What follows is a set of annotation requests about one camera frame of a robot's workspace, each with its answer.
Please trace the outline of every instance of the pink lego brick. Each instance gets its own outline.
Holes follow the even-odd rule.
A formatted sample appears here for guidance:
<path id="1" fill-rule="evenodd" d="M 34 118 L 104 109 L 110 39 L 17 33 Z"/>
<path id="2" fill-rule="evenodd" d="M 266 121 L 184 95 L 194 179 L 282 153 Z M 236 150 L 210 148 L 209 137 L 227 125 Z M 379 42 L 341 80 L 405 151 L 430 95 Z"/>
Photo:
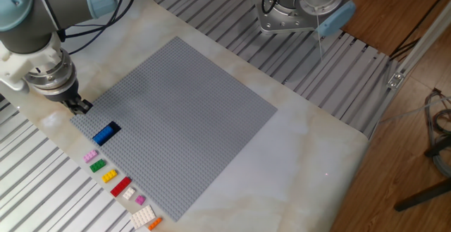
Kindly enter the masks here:
<path id="1" fill-rule="evenodd" d="M 145 197 L 139 195 L 139 196 L 136 198 L 135 202 L 138 203 L 138 204 L 140 204 L 140 205 L 142 205 L 142 203 L 144 203 L 145 200 L 146 200 Z"/>
<path id="2" fill-rule="evenodd" d="M 87 153 L 83 159 L 85 160 L 86 163 L 88 163 L 90 160 L 92 160 L 94 157 L 97 156 L 97 152 L 96 150 L 92 150 L 91 152 Z"/>

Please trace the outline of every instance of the white marble table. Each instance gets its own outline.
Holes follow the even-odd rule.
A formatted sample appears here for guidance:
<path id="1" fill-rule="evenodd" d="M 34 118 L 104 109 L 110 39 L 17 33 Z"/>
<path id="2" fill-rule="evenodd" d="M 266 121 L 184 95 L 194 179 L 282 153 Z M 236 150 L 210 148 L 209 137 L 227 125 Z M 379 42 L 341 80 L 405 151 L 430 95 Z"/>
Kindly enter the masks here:
<path id="1" fill-rule="evenodd" d="M 136 0 L 124 19 L 72 56 L 80 94 L 95 100 L 176 36 L 278 111 L 178 222 L 146 196 L 145 203 L 164 219 L 157 231 L 328 231 L 366 150 L 366 137 L 153 0 Z M 87 40 L 70 39 L 63 47 L 72 51 Z M 72 126 L 69 119 L 73 115 L 61 104 L 33 90 L 29 94 L 13 92 L 3 84 L 0 93 L 106 190 L 125 176 L 119 171 L 116 178 L 103 183 L 101 176 L 116 169 L 109 161 L 102 173 L 90 171 L 82 157 L 95 146 Z M 141 208 L 122 197 L 117 200 L 132 213 Z"/>

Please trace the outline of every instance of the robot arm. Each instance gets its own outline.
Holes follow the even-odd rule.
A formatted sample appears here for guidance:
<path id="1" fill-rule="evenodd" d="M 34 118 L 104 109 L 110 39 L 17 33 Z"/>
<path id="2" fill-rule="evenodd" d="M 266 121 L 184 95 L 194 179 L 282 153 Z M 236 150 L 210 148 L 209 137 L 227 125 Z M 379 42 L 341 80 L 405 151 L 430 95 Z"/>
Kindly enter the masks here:
<path id="1" fill-rule="evenodd" d="M 92 105 L 78 94 L 77 73 L 57 30 L 116 9 L 117 0 L 0 0 L 0 81 L 16 91 L 31 84 L 74 114 Z"/>

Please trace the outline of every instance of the red lego brick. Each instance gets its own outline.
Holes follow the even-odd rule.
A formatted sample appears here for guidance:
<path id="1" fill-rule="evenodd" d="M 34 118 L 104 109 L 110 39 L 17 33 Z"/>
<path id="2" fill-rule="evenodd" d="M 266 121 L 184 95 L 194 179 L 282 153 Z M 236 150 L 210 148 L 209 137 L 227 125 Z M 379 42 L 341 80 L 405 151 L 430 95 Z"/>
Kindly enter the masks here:
<path id="1" fill-rule="evenodd" d="M 111 190 L 110 193 L 113 194 L 114 197 L 118 197 L 119 193 L 121 193 L 121 191 L 123 191 L 131 182 L 132 179 L 126 176 L 120 183 L 118 183 L 118 185 L 113 188 L 113 190 Z"/>

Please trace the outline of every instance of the lego brick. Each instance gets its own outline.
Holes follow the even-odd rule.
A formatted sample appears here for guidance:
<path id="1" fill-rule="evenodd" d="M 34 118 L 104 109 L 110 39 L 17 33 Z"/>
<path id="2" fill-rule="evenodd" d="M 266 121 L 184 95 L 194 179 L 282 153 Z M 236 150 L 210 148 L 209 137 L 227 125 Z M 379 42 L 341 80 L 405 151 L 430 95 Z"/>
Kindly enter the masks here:
<path id="1" fill-rule="evenodd" d="M 127 191 L 125 191 L 123 197 L 124 197 L 126 200 L 129 200 L 129 199 L 132 197 L 133 193 L 135 193 L 135 189 L 133 189 L 133 188 L 130 187 L 130 188 L 127 189 Z"/>
<path id="2" fill-rule="evenodd" d="M 154 229 L 156 226 L 158 226 L 158 224 L 160 224 L 161 221 L 162 221 L 162 218 L 159 217 L 159 218 L 156 219 L 154 222 L 152 222 L 152 224 L 150 224 L 150 226 L 148 227 L 148 229 L 151 231 L 151 230 Z"/>
<path id="3" fill-rule="evenodd" d="M 277 111 L 177 37 L 93 105 L 71 122 L 120 125 L 99 151 L 175 221 Z"/>
<path id="4" fill-rule="evenodd" d="M 104 181 L 104 183 L 108 183 L 111 179 L 113 179 L 117 175 L 118 173 L 114 169 L 111 169 L 108 173 L 104 174 L 104 176 L 102 176 L 101 179 Z"/>
<path id="5" fill-rule="evenodd" d="M 120 130 L 121 127 L 119 127 L 117 123 L 112 121 L 107 126 L 105 126 L 101 131 L 99 131 L 92 139 L 99 146 L 102 146 Z"/>
<path id="6" fill-rule="evenodd" d="M 89 166 L 91 168 L 91 171 L 93 173 L 97 172 L 99 169 L 103 168 L 105 166 L 105 161 L 103 159 L 100 159 L 99 161 L 96 161 L 93 165 Z"/>
<path id="7" fill-rule="evenodd" d="M 97 152 L 96 150 L 92 150 L 89 153 L 87 153 L 84 157 L 83 160 L 85 160 L 86 163 L 88 163 L 89 161 L 91 161 L 93 158 L 95 158 L 97 156 Z"/>
<path id="8" fill-rule="evenodd" d="M 111 194 L 113 194 L 114 197 L 118 197 L 119 193 L 121 193 L 132 181 L 132 179 L 130 179 L 129 177 L 125 177 L 124 179 L 122 179 L 118 185 L 116 185 L 113 190 L 111 190 Z"/>
<path id="9" fill-rule="evenodd" d="M 138 212 L 135 212 L 131 217 L 130 221 L 133 223 L 135 229 L 139 229 L 147 222 L 155 219 L 155 214 L 152 208 L 148 205 Z"/>
<path id="10" fill-rule="evenodd" d="M 142 203 L 144 203 L 145 200 L 146 200 L 146 198 L 144 196 L 139 195 L 139 196 L 136 197 L 135 202 L 140 204 L 140 205 L 142 205 Z"/>

